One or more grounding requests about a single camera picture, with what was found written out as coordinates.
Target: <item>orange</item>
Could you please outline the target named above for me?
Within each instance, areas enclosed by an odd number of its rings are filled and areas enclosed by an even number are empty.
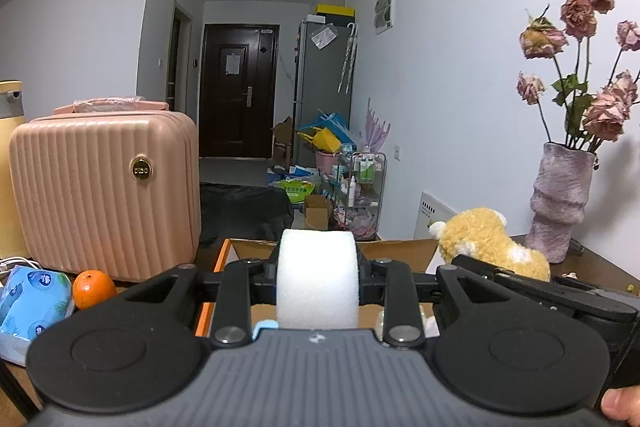
[[[116,295],[116,285],[100,270],[82,272],[74,281],[74,302],[80,310],[106,301]]]

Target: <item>finger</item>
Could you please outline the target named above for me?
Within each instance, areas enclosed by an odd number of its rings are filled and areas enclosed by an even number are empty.
[[[640,427],[640,387],[609,389],[602,397],[600,408],[612,420]]]

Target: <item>flower stem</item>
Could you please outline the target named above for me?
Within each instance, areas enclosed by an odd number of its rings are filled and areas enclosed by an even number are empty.
[[[549,127],[546,126],[545,115],[542,114],[542,106],[540,105],[540,99],[538,99],[538,110],[540,111],[540,118],[542,118],[542,125],[545,126],[546,137],[551,142],[551,135],[549,134]]]
[[[618,58],[616,58],[616,62],[615,64],[613,64],[613,69],[611,70],[611,76],[609,77],[609,84],[613,80],[613,75],[616,74],[616,68],[618,66],[618,61],[620,60],[620,55],[622,55],[622,48],[620,48],[620,51],[618,52]]]
[[[577,58],[575,59],[575,70],[574,70],[574,74],[576,76],[576,78],[578,77],[578,68],[580,68],[580,44],[581,41],[578,41],[578,54],[577,54]],[[571,128],[572,124],[574,124],[574,116],[575,116],[575,92],[577,91],[577,89],[574,89],[574,95],[571,99],[571,111],[570,111],[570,117],[569,117],[569,125],[567,126],[567,133],[569,133],[569,128]],[[571,138],[569,138],[569,147],[575,147],[578,144],[578,137],[577,136],[572,136]]]
[[[591,142],[588,151],[593,153],[596,152],[596,150],[598,150],[598,147],[602,145],[602,142],[604,142],[604,140],[593,137],[593,141]]]
[[[584,144],[587,143],[587,137],[583,137],[582,138],[582,143],[577,147],[579,150],[582,150],[582,148],[584,147]]]
[[[587,64],[584,67],[585,82],[588,82],[589,80],[589,66],[591,66],[590,55],[591,55],[591,37],[587,37]]]
[[[564,78],[562,77],[562,71],[560,71],[560,64],[558,64],[558,59],[556,58],[556,56],[554,55],[554,64],[556,65],[556,71],[558,72],[558,77],[560,80],[560,86],[562,87],[562,98],[564,98],[564,107],[566,108],[567,112],[569,111],[569,105],[566,103],[566,96],[567,96],[567,92],[564,90]],[[569,132],[567,131],[566,135],[564,136],[564,146],[566,147],[568,145],[569,142]]]
[[[578,68],[580,67],[580,44],[581,42],[578,41],[578,57],[575,59],[575,71],[574,71],[576,75],[578,74]]]

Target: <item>doorway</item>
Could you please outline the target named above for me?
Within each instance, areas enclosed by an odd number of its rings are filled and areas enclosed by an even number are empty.
[[[166,68],[166,103],[170,111],[186,112],[191,49],[191,18],[174,6]]]
[[[270,158],[277,25],[207,24],[200,75],[200,156]]]

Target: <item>white wall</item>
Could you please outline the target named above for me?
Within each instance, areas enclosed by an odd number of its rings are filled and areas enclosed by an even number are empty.
[[[412,237],[418,202],[427,190],[454,210],[486,205],[503,212],[513,234],[526,233],[545,133],[534,107],[519,100],[520,70],[547,85],[557,79],[549,60],[525,60],[518,35],[533,14],[551,3],[559,23],[564,0],[397,0],[395,27],[380,36],[372,28],[376,0],[348,0],[357,10],[360,44],[351,121],[364,126],[367,98],[381,120],[392,122],[385,145],[389,168],[380,234]],[[598,17],[591,86],[608,78],[617,53],[615,25],[640,18],[640,0],[616,0]],[[575,40],[560,57],[574,65]],[[623,56],[621,67],[637,71],[640,54]],[[563,112],[546,93],[552,138],[561,140]],[[640,277],[640,110],[626,135],[604,144],[594,172],[586,222],[575,236],[588,248]],[[393,146],[402,146],[401,162]]]
[[[294,49],[300,21],[308,12],[309,4],[293,2],[223,0],[207,1],[204,5],[204,24],[280,25],[278,48],[282,60],[278,59],[276,70],[274,123],[281,122],[293,112],[293,88],[296,77]]]
[[[136,93],[145,0],[12,0],[0,9],[0,78],[24,83],[27,118]]]
[[[192,21],[187,108],[189,115],[194,118],[193,107],[197,97],[198,69],[193,68],[193,59],[197,58],[199,61],[200,58],[203,0],[146,0],[140,39],[137,92],[147,100],[164,101],[165,99],[169,40],[174,21],[175,3]],[[159,59],[162,59],[162,68],[158,68]]]

